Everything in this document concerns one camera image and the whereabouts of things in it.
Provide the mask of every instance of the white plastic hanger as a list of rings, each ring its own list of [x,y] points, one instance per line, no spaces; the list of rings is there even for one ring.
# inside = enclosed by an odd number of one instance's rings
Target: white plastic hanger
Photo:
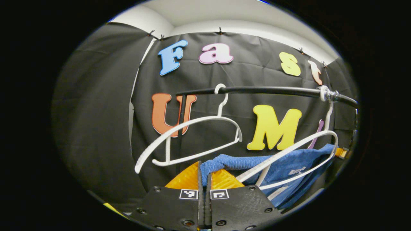
[[[334,102],[330,99],[330,92],[331,92],[331,91],[328,89],[328,87],[326,87],[326,86],[321,86],[321,87],[320,87],[320,98],[321,98],[321,100],[322,100],[323,102],[325,102],[325,101],[328,99],[329,105],[330,105],[330,108],[329,108],[329,110],[328,110],[328,112],[327,112],[327,116],[326,116],[324,131],[315,133],[315,134],[313,134],[313,135],[311,135],[311,136],[308,136],[308,137],[302,139],[301,141],[299,141],[299,142],[291,145],[290,147],[282,150],[281,152],[273,155],[272,157],[270,157],[270,158],[266,159],[265,161],[259,163],[259,164],[256,165],[255,167],[253,167],[253,168],[247,170],[246,172],[242,173],[241,175],[237,176],[236,179],[237,179],[238,181],[240,181],[240,182],[244,182],[245,180],[247,180],[248,178],[254,176],[254,175],[257,174],[259,171],[262,170],[262,172],[261,172],[261,174],[260,174],[260,177],[259,177],[258,180],[257,180],[256,185],[257,185],[261,190],[269,189],[269,188],[273,188],[273,187],[276,187],[276,186],[279,186],[279,185],[286,184],[286,183],[291,182],[291,181],[293,181],[293,180],[297,180],[297,179],[299,179],[299,178],[301,178],[301,177],[304,177],[305,175],[307,175],[307,174],[311,173],[312,171],[316,170],[317,168],[321,167],[321,166],[322,166],[323,164],[325,164],[328,160],[330,160],[331,158],[333,158],[334,155],[335,155],[335,153],[336,153],[336,151],[337,151],[338,137],[337,137],[337,134],[336,134],[335,132],[328,130],[328,129],[329,129],[329,126],[330,126],[330,117],[331,117],[331,114],[332,114],[332,109],[333,109],[333,104],[334,104]],[[289,179],[287,179],[287,180],[283,180],[283,181],[280,181],[280,182],[277,182],[277,183],[274,183],[274,184],[264,185],[264,186],[261,186],[261,187],[260,187],[262,181],[263,181],[264,178],[266,177],[266,175],[267,175],[267,173],[268,173],[268,170],[270,169],[270,166],[271,166],[271,164],[272,164],[273,162],[275,162],[275,161],[278,160],[279,158],[281,158],[281,157],[289,154],[290,152],[296,150],[297,148],[303,146],[304,144],[308,143],[309,141],[311,141],[311,140],[313,140],[313,139],[315,139],[315,138],[318,138],[318,137],[320,137],[320,136],[325,136],[325,135],[332,135],[332,136],[335,137],[334,148],[333,148],[330,156],[329,156],[326,160],[324,160],[323,162],[321,162],[320,164],[318,164],[318,165],[315,166],[314,168],[311,168],[310,170],[308,170],[308,171],[306,171],[306,172],[304,172],[304,173],[302,173],[302,174],[299,174],[299,175],[297,175],[297,176],[291,177],[291,178],[289,178]]]
[[[215,87],[214,93],[215,93],[215,94],[218,94],[218,90],[219,90],[220,88],[224,88],[224,87],[226,87],[224,84],[222,84],[222,83],[218,84],[218,85]],[[227,103],[228,97],[229,97],[229,95],[228,95],[228,93],[226,93],[226,94],[225,94],[224,101],[223,101],[222,103],[220,103],[220,105],[218,106],[217,116],[206,116],[206,117],[201,117],[201,118],[189,120],[189,121],[187,121],[187,122],[184,122],[184,123],[182,123],[182,124],[180,124],[180,125],[177,125],[177,126],[171,128],[170,130],[166,131],[164,134],[162,134],[161,136],[159,136],[159,137],[158,137],[155,141],[153,141],[153,142],[144,150],[144,152],[140,155],[139,159],[137,160],[136,166],[135,166],[135,168],[134,168],[135,172],[136,172],[137,174],[140,173],[140,170],[141,170],[141,168],[142,168],[145,160],[146,160],[146,159],[148,158],[148,156],[154,151],[154,149],[156,149],[157,146],[160,145],[164,140],[166,140],[166,161],[160,162],[160,161],[158,161],[158,160],[156,160],[156,159],[153,159],[153,160],[152,160],[152,162],[153,162],[155,165],[158,165],[158,166],[168,166],[168,165],[172,165],[172,164],[178,164],[178,163],[181,163],[181,162],[184,162],[184,161],[187,161],[187,160],[191,160],[191,159],[194,159],[194,158],[197,158],[197,157],[200,157],[200,156],[204,156],[204,155],[210,154],[210,153],[215,152],[215,151],[217,151],[217,150],[220,150],[220,149],[223,149],[223,148],[228,147],[228,146],[230,146],[230,145],[233,145],[233,144],[235,144],[235,143],[237,143],[237,142],[242,142],[241,129],[240,129],[240,127],[238,126],[238,124],[237,124],[234,120],[232,120],[232,119],[229,119],[229,118],[226,118],[226,117],[222,117],[222,116],[221,116],[222,110],[223,110],[223,106]],[[188,157],[183,157],[183,158],[179,158],[179,159],[170,160],[170,139],[171,139],[171,135],[172,135],[175,131],[178,131],[178,130],[182,129],[182,128],[184,128],[185,126],[192,125],[192,124],[198,123],[198,122],[208,121],[208,120],[224,120],[224,121],[228,121],[228,122],[233,123],[233,124],[237,127],[236,136],[235,136],[235,138],[234,138],[234,141],[232,141],[232,142],[230,142],[230,143],[228,143],[228,144],[222,145],[222,146],[220,146],[220,147],[217,147],[217,148],[214,148],[214,149],[205,151],[205,152],[201,152],[201,153],[195,154],[195,155],[191,155],[191,156],[188,156]]]

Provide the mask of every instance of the blue towel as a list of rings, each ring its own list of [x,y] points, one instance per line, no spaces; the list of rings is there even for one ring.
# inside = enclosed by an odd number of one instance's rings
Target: blue towel
[[[334,145],[326,144],[323,148],[299,149],[290,152],[271,164],[271,167],[264,178],[261,186],[273,184],[289,179],[300,173],[308,171],[329,157]],[[260,157],[232,157],[221,154],[212,160],[201,164],[201,176],[203,186],[207,186],[207,176],[209,173],[220,169],[242,170],[250,169],[271,156]],[[276,196],[271,200],[277,209],[288,208],[293,205],[314,183],[315,180],[329,167],[332,161],[328,161],[315,171],[289,183],[279,185],[274,188],[265,189],[263,193],[267,196],[276,192]],[[250,177],[243,182],[244,185],[253,185],[257,182],[261,172]]]

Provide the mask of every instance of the white ceiling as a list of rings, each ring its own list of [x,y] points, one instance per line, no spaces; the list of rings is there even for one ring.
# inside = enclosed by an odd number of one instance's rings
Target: white ceiling
[[[258,0],[152,0],[141,5],[162,15],[174,27],[210,20],[243,20],[286,29],[320,47],[329,46],[305,23]]]

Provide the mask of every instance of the orange soft finger pad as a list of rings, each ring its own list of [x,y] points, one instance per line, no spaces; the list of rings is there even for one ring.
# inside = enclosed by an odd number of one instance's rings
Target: orange soft finger pad
[[[165,187],[171,189],[199,189],[199,162],[188,166],[180,174],[178,174],[174,179],[172,179]]]
[[[233,189],[239,187],[244,187],[244,185],[225,169],[220,169],[211,175],[211,189]]]

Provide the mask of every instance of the wrinkled fabric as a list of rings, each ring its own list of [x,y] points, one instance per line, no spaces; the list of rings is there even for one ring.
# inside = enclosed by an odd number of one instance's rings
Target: wrinkled fabric
[[[323,148],[316,149],[299,149],[290,152],[271,164],[271,167],[264,178],[261,186],[277,183],[282,180],[289,179],[293,176],[301,174],[317,166],[322,161],[327,159],[332,152],[334,145],[326,144]],[[221,154],[212,160],[208,160],[201,164],[200,170],[202,175],[203,186],[207,186],[208,174],[220,169],[228,170],[244,170],[250,169],[271,156],[260,157],[232,157]],[[291,181],[289,183],[279,185],[270,189],[263,190],[266,196],[271,195],[276,190],[278,195],[271,202],[277,209],[288,208],[293,205],[304,193],[310,188],[315,180],[329,167],[332,160],[325,163],[315,171],[305,175],[302,178]],[[255,184],[261,172],[250,177],[243,182],[245,185]]]

